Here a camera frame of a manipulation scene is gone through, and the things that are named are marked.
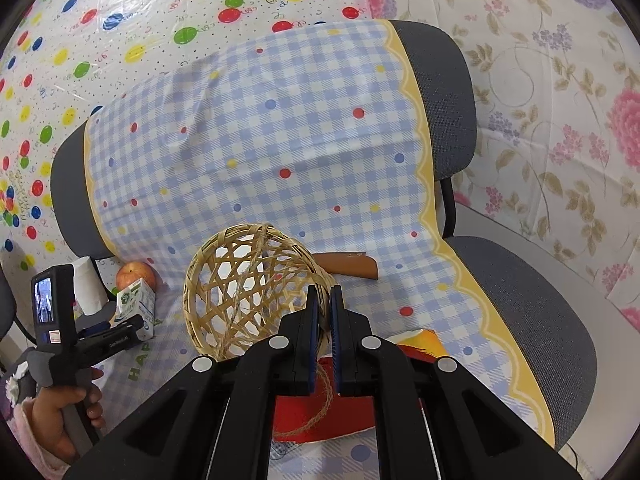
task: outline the floor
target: floor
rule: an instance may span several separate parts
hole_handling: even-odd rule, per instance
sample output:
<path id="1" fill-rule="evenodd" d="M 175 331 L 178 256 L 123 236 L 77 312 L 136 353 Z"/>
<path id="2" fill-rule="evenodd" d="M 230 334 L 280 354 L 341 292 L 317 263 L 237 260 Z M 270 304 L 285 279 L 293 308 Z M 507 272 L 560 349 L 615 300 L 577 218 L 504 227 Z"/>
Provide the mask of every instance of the floor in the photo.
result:
<path id="1" fill-rule="evenodd" d="M 640 335 L 609 301 L 592 294 L 583 279 L 545 251 L 471 209 L 458 206 L 457 211 L 457 235 L 493 240 L 523 258 L 565 297 L 591 334 L 598 357 L 596 387 L 589 409 L 569 443 L 600 478 L 640 423 L 640 374 L 630 372 L 637 370 Z M 28 312 L 24 306 L 20 311 Z M 14 325 L 0 342 L 0 358 L 10 363 L 27 345 Z"/>

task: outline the apple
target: apple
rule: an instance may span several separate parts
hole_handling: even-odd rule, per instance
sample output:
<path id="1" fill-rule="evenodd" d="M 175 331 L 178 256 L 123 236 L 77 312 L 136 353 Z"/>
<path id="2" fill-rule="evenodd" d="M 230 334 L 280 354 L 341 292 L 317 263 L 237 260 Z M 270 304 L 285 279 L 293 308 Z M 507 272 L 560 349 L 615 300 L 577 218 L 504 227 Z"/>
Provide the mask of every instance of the apple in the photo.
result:
<path id="1" fill-rule="evenodd" d="M 116 288 L 124 290 L 131 283 L 142 278 L 146 284 L 151 287 L 152 291 L 156 291 L 156 275 L 154 270 L 145 262 L 129 262 L 124 264 L 116 274 Z"/>

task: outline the milk carton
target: milk carton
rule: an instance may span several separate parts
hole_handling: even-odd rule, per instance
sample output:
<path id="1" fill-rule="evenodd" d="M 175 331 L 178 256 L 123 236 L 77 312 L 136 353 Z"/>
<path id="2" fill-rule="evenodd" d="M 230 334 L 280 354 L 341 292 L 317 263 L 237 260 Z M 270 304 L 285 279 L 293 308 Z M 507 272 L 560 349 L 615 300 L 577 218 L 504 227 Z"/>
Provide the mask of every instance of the milk carton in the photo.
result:
<path id="1" fill-rule="evenodd" d="M 113 324 L 118 324 L 136 314 L 142 316 L 142 328 L 136 334 L 140 341 L 146 341 L 154 336 L 154 317 L 156 314 L 156 294 L 140 278 L 121 290 L 116 298 L 116 315 Z"/>

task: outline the pink sleeve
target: pink sleeve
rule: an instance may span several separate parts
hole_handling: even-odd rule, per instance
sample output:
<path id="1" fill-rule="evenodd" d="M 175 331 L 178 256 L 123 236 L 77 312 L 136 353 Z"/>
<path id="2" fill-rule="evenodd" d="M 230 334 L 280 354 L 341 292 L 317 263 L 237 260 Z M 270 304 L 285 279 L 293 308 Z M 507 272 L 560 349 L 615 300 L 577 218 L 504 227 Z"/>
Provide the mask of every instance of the pink sleeve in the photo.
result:
<path id="1" fill-rule="evenodd" d="M 22 447 L 31 463 L 47 480 L 62 480 L 69 466 L 50 452 L 42 449 L 33 436 L 27 415 L 23 406 L 33 404 L 33 399 L 27 398 L 14 408 L 14 418 L 8 421 L 9 428 L 18 444 Z"/>

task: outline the floral wallpaper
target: floral wallpaper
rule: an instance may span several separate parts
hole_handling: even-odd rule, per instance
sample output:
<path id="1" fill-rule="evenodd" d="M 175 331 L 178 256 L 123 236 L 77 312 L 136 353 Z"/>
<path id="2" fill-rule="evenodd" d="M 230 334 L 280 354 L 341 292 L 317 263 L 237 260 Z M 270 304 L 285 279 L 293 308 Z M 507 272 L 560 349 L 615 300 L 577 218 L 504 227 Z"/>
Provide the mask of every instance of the floral wallpaper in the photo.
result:
<path id="1" fill-rule="evenodd" d="M 456 201 L 583 277 L 640 330 L 640 46 L 609 0 L 369 0 L 446 31 L 478 115 Z"/>

